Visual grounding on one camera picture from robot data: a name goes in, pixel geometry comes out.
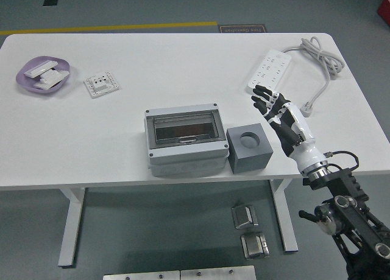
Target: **cable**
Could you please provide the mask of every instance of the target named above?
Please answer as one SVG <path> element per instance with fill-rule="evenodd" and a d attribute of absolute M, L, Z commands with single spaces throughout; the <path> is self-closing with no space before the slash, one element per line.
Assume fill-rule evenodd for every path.
<path fill-rule="evenodd" d="M 340 166 L 338 166 L 337 164 L 335 163 L 330 163 L 328 164 L 329 166 L 334 166 L 335 168 L 339 169 L 339 170 L 342 170 L 342 168 Z"/>
<path fill-rule="evenodd" d="M 340 150 L 340 151 L 324 153 L 326 158 L 332 157 L 333 155 L 336 155 L 336 154 L 348 154 L 355 159 L 356 165 L 354 167 L 350 168 L 351 172 L 353 172 L 355 169 L 357 169 L 359 167 L 359 157 L 350 151 Z"/>
<path fill-rule="evenodd" d="M 337 77 L 337 75 L 344 68 L 345 63 L 335 54 L 322 50 L 321 44 L 316 37 L 312 37 L 310 41 L 306 38 L 303 38 L 302 44 L 300 44 L 299 46 L 287 47 L 286 49 L 282 50 L 283 53 L 287 53 L 289 51 L 303 51 L 308 53 L 313 59 L 317 60 L 320 63 L 321 67 L 325 71 L 325 85 L 316 93 L 316 95 L 309 102 L 307 102 L 300 108 L 302 114 L 305 117 L 308 117 L 311 114 L 312 107 L 316 99 L 328 87 L 330 80 L 334 80 Z"/>

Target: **electrical outlet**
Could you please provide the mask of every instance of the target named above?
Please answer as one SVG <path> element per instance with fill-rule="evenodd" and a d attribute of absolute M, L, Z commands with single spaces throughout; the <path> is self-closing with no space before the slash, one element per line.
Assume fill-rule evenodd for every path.
<path fill-rule="evenodd" d="M 269 50 L 255 74 L 248 82 L 248 92 L 253 94 L 253 89 L 256 85 L 275 90 L 280 79 L 287 70 L 290 61 L 290 55 L 277 50 Z"/>
<path fill-rule="evenodd" d="M 118 82 L 108 71 L 99 72 L 95 76 L 85 79 L 84 84 L 93 99 L 119 90 Z"/>

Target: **white cord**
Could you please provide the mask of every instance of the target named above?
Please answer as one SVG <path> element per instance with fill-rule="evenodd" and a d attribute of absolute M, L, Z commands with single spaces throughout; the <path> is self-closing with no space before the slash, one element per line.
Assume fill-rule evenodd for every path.
<path fill-rule="evenodd" d="M 282 52 L 286 53 L 289 51 L 303 51 L 311 55 L 311 57 L 317 60 L 322 68 L 325 71 L 326 75 L 326 83 L 325 85 L 318 91 L 318 93 L 305 105 L 302 106 L 300 111 L 305 117 L 310 116 L 311 108 L 313 107 L 314 101 L 324 92 L 324 90 L 328 87 L 331 79 L 335 79 L 337 75 L 341 72 L 341 69 L 344 68 L 345 63 L 335 54 L 329 53 L 321 49 L 321 45 L 319 43 L 318 38 L 313 37 L 309 40 L 306 38 L 302 39 L 302 44 L 300 46 L 287 47 Z"/>

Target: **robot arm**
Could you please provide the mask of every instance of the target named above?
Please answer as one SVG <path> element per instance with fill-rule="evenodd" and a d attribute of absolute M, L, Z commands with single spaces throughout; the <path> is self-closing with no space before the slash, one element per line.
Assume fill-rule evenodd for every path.
<path fill-rule="evenodd" d="M 296 161 L 304 177 L 303 184 L 312 190 L 327 187 L 333 198 L 317 206 L 314 214 L 300 211 L 299 216 L 319 225 L 332 236 L 347 263 L 349 280 L 390 279 L 390 229 L 379 221 L 366 206 L 368 196 L 352 175 L 358 158 L 349 152 L 322 154 L 315 138 L 298 108 L 282 94 L 256 86 L 252 96 L 254 106 L 275 130 L 286 156 Z M 347 153 L 356 159 L 356 166 L 341 169 L 329 164 L 327 157 Z M 331 172 L 329 166 L 339 170 Z M 351 253 L 342 235 L 358 252 Z"/>

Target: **gray block with hole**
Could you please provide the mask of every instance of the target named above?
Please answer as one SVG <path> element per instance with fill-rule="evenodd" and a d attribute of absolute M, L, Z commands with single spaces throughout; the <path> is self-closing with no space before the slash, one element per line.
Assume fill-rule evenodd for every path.
<path fill-rule="evenodd" d="M 261 124 L 229 128 L 226 136 L 233 173 L 264 169 L 267 166 L 274 151 Z"/>

